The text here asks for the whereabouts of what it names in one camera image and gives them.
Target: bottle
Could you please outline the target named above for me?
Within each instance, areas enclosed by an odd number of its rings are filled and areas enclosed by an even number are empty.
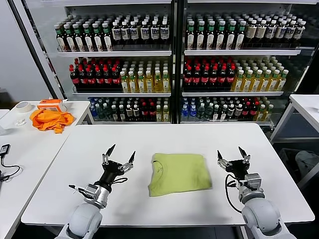
[[[279,70],[274,70],[273,76],[270,78],[268,85],[266,87],[266,91],[274,91],[275,86],[278,81],[278,76],[279,76]]]
[[[262,70],[257,70],[255,77],[252,79],[249,87],[250,92],[256,92],[261,80]]]
[[[235,38],[236,21],[230,21],[227,31],[226,50],[233,48],[233,41]]]
[[[257,21],[256,20],[252,20],[251,23],[246,27],[246,42],[247,43],[253,43],[254,41],[254,37],[256,34],[256,30],[257,30],[257,26],[256,26]]]
[[[83,28],[84,28],[84,38],[85,38],[86,46],[88,47],[89,51],[94,51],[94,38],[90,30],[90,25],[85,23],[83,24]]]
[[[55,32],[56,32],[56,40],[57,40],[57,42],[59,44],[59,49],[62,52],[66,52],[67,49],[68,49],[68,43],[67,43],[65,37],[62,34],[61,27],[60,27],[59,24],[56,24],[56,25],[54,25],[54,28],[55,28]]]
[[[281,77],[278,79],[278,82],[275,86],[275,91],[282,91],[283,86],[286,83],[286,78],[287,78],[288,73],[289,73],[288,70],[283,70]]]
[[[193,49],[193,44],[194,44],[194,21],[189,21],[188,22],[188,30],[186,32],[186,45],[188,50]]]
[[[196,33],[196,49],[201,50],[204,42],[204,21],[198,22],[198,29]]]
[[[213,48],[214,28],[215,28],[215,22],[209,21],[208,30],[207,30],[207,34],[205,38],[205,46],[207,50],[211,50]]]
[[[218,32],[216,34],[217,39],[216,39],[216,50],[220,50],[223,48],[223,41],[224,41],[224,29],[225,29],[225,21],[220,21],[219,22],[219,28]]]
[[[227,105],[223,105],[223,108],[221,110],[221,115],[220,115],[220,120],[221,121],[226,119],[227,109],[228,109],[228,106]]]
[[[242,112],[241,112],[241,115],[242,115],[242,118],[243,119],[247,119],[248,118],[248,112],[249,112],[249,108],[250,108],[250,102],[246,102]]]
[[[240,87],[241,92],[248,92],[249,91],[252,74],[253,74],[252,70],[248,70],[246,72],[246,77],[244,78],[243,82],[241,83],[241,87]]]
[[[257,26],[255,41],[261,43],[266,33],[266,20],[262,20],[261,23]]]
[[[245,28],[246,28],[246,21],[240,21],[239,23],[239,29],[236,34],[236,44],[235,49],[239,50],[242,48],[244,36],[245,36]]]
[[[241,84],[243,82],[243,78],[244,78],[244,71],[243,70],[239,70],[238,71],[238,75],[237,75],[237,77],[235,78],[235,80],[234,80],[234,82],[232,84],[231,91],[240,92],[240,87],[241,87]]]
[[[243,111],[243,105],[242,104],[238,104],[236,106],[235,112],[234,112],[234,116],[236,119],[239,119],[241,116],[241,113]]]
[[[111,41],[109,25],[107,23],[103,23],[102,27],[103,27],[103,39],[104,39],[105,49],[107,51],[112,51],[112,41]]]
[[[204,103],[200,103],[200,106],[197,110],[197,114],[196,114],[196,121],[202,121],[204,118],[204,114],[205,114],[205,104]]]
[[[264,104],[260,105],[260,108],[257,111],[257,113],[255,114],[255,117],[253,118],[253,121],[261,121],[262,120],[265,108],[266,108],[266,106]]]
[[[151,26],[151,38],[153,44],[159,44],[160,43],[160,28],[157,24],[157,21],[152,22]]]

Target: yellow bottle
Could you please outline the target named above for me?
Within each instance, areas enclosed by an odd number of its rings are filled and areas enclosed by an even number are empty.
[[[161,80],[159,70],[155,71],[154,91],[155,91],[155,93],[162,93],[163,92],[163,82]]]
[[[263,73],[262,70],[257,70],[255,77],[251,80],[249,91],[256,92],[261,80],[261,74]]]
[[[131,93],[138,93],[139,86],[137,84],[137,80],[133,71],[129,71],[129,81],[130,81]]]
[[[274,91],[278,81],[279,70],[274,70],[272,78],[269,80],[266,91]]]
[[[163,70],[163,91],[164,93],[170,92],[170,83],[168,77],[168,70]]]
[[[266,70],[265,76],[260,81],[259,86],[257,88],[257,91],[266,91],[266,88],[268,86],[269,78],[270,78],[271,70]]]
[[[146,93],[146,87],[145,87],[145,78],[143,71],[138,71],[138,82],[139,82],[139,90],[140,93]]]
[[[153,93],[153,78],[151,71],[146,71],[146,91],[147,93]]]
[[[241,84],[243,82],[243,79],[244,79],[244,71],[243,70],[239,70],[238,74],[237,74],[237,76],[234,79],[234,82],[232,84],[231,91],[239,92]]]
[[[248,70],[246,72],[246,77],[244,78],[243,82],[241,83],[241,87],[240,87],[240,91],[241,92],[248,92],[249,86],[250,86],[250,83],[251,83],[252,75],[253,75],[253,71],[252,70]]]

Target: orange cloth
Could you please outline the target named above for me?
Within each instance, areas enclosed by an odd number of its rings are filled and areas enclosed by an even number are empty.
[[[30,120],[38,130],[54,129],[55,133],[62,133],[64,126],[72,124],[74,117],[68,112],[36,110],[30,115]]]

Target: bottle label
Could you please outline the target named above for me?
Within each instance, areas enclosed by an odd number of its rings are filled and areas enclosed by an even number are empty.
[[[148,93],[152,93],[152,83],[151,82],[146,82],[146,88]]]
[[[266,27],[258,26],[256,30],[256,38],[263,38],[266,32]]]
[[[131,93],[136,93],[135,82],[130,82]]]
[[[121,28],[121,33],[124,40],[130,39],[130,30],[128,28]]]
[[[296,30],[295,30],[295,34],[293,36],[294,39],[300,39],[303,32],[304,32],[305,28],[303,27],[297,27]]]
[[[73,84],[79,84],[80,83],[80,79],[79,78],[72,79],[72,83]]]
[[[235,90],[234,90],[235,92],[240,92],[241,83],[242,83],[241,80],[236,81]]]
[[[233,83],[234,82],[234,77],[226,77],[226,82],[227,83]]]
[[[112,28],[113,39],[118,41],[122,39],[121,30]]]
[[[185,83],[190,83],[191,82],[191,77],[184,77]]]
[[[279,38],[279,39],[283,38],[286,32],[286,29],[287,29],[286,27],[278,26],[276,34],[275,34],[275,38]]]
[[[158,27],[151,27],[151,37],[153,40],[160,38],[160,29]]]
[[[94,51],[92,40],[89,36],[85,37],[86,45],[88,46],[89,51]]]
[[[243,44],[243,40],[244,40],[244,34],[239,34],[237,36],[237,41],[235,46],[236,50],[239,50],[241,48],[241,45]]]
[[[188,35],[187,37],[187,49],[191,50],[193,48],[194,35]]]
[[[257,88],[258,88],[258,86],[259,86],[259,82],[260,82],[260,81],[257,81],[257,80],[254,82],[253,88],[251,88],[251,91],[252,91],[252,92],[256,92],[256,91],[257,91]]]
[[[206,49],[210,50],[213,48],[213,41],[214,41],[214,35],[209,34],[207,37],[207,42],[206,42]]]
[[[295,30],[296,30],[295,27],[289,27],[289,26],[287,26],[287,30],[286,30],[286,33],[285,33],[284,38],[285,38],[285,39],[291,39],[291,38],[293,38],[293,35],[294,35],[294,33],[295,33]]]
[[[161,122],[161,114],[156,114],[156,121]]]
[[[96,47],[98,48],[98,51],[103,51],[101,38],[99,36],[95,36],[94,40],[96,43]]]
[[[223,40],[224,40],[223,34],[217,36],[216,50],[220,50],[223,47]]]
[[[274,91],[276,84],[277,84],[277,81],[272,81],[270,83],[268,91]]]
[[[266,29],[266,33],[265,33],[265,38],[273,38],[273,34],[275,32],[275,29],[276,27],[272,27],[272,26],[267,26],[267,29]]]
[[[164,93],[168,93],[168,86],[169,86],[169,82],[168,81],[163,81]]]
[[[217,81],[219,83],[224,83],[225,82],[225,77],[217,77]]]
[[[131,34],[131,39],[132,40],[137,40],[139,38],[139,32],[138,32],[138,28],[130,28],[130,34]]]
[[[150,38],[150,29],[149,28],[141,28],[141,36],[143,40],[147,40]]]
[[[70,46],[71,51],[73,51],[73,52],[76,51],[76,47],[75,47],[73,38],[72,38],[72,37],[67,37],[66,40],[67,40],[68,43],[69,43],[69,46]]]
[[[244,85],[244,88],[243,88],[243,92],[248,92],[249,86],[250,86],[250,81],[246,81],[245,85]]]
[[[193,77],[193,82],[198,83],[199,82],[199,77]]]
[[[164,118],[164,122],[168,122],[168,114],[164,114],[163,118]]]
[[[82,84],[88,84],[89,80],[87,78],[81,79]]]
[[[281,91],[282,88],[284,87],[284,84],[285,84],[285,83],[286,83],[286,80],[282,80],[282,81],[279,83],[279,85],[278,85],[276,91]]]
[[[83,42],[82,42],[82,38],[77,36],[75,38],[75,41],[78,44],[79,51],[85,51],[85,48],[84,48],[84,45],[83,45]]]
[[[208,80],[210,83],[216,83],[217,77],[209,77]]]
[[[226,50],[230,50],[232,48],[234,38],[235,38],[234,34],[228,35],[227,43],[226,43]]]
[[[140,93],[144,93],[144,82],[139,82]]]
[[[207,83],[207,82],[208,82],[208,77],[202,77],[202,78],[200,79],[200,81],[201,81],[202,83]]]
[[[169,28],[161,27],[160,28],[160,37],[161,39],[169,39]]]
[[[123,93],[129,92],[128,83],[122,82]]]
[[[268,81],[264,81],[261,88],[260,88],[260,91],[266,91],[267,85],[268,85]]]
[[[197,36],[197,50],[200,50],[203,46],[204,35],[200,34]]]
[[[61,51],[62,51],[62,52],[66,52],[66,47],[65,47],[63,38],[62,38],[62,37],[58,37],[58,38],[56,38],[56,40],[57,40],[58,43],[59,43],[59,46],[60,46]]]
[[[106,49],[108,51],[112,51],[112,42],[111,42],[111,38],[109,36],[105,36],[104,37],[105,40],[105,44],[106,44]]]
[[[254,38],[256,34],[257,27],[256,26],[248,26],[246,31],[247,38]]]

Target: white tabletop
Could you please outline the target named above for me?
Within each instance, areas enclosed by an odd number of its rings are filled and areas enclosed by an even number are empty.
[[[238,146],[252,155],[250,173],[259,173],[266,198],[280,209],[285,222],[307,222],[314,214],[269,141],[254,123],[166,125],[78,125],[74,128],[22,215],[31,225],[61,226],[83,196],[69,184],[86,186],[99,180],[101,154],[116,144],[111,160],[125,163],[136,150],[128,181],[116,184],[101,210],[101,226],[203,226],[242,225],[225,196],[227,173],[217,165],[217,150],[228,160],[241,157]],[[149,197],[154,153],[204,155],[212,189]],[[238,190],[229,189],[237,208]]]
[[[319,95],[290,95],[294,108],[319,132]]]
[[[23,168],[19,175],[2,182],[0,185],[0,239],[11,238],[20,217],[46,173],[48,167],[67,139],[72,128],[84,118],[90,102],[67,102],[68,112],[76,118],[71,126],[64,128],[62,134],[53,130],[39,131],[32,126],[30,114],[36,109],[38,102],[30,102],[33,109],[20,114],[13,108],[3,118],[0,125],[6,129],[6,135],[0,136],[0,146],[10,144],[9,154],[4,158],[5,165],[17,164]],[[17,119],[26,119],[23,126],[15,126]],[[3,174],[14,172],[16,169],[0,167]]]

